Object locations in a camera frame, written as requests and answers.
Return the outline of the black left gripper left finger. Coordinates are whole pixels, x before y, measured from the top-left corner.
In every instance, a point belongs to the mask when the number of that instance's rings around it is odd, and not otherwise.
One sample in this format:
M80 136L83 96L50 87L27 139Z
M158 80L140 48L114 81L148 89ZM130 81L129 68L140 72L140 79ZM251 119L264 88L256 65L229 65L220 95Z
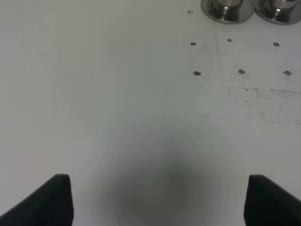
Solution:
M74 207L71 179L56 174L35 192L1 215L2 226L71 226Z

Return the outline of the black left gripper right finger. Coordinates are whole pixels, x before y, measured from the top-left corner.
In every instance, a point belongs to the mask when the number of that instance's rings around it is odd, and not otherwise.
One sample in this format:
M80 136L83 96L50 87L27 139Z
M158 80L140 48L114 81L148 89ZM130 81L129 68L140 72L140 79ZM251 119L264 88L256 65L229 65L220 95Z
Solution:
M250 175L244 205L246 226L299 226L301 201L264 175Z

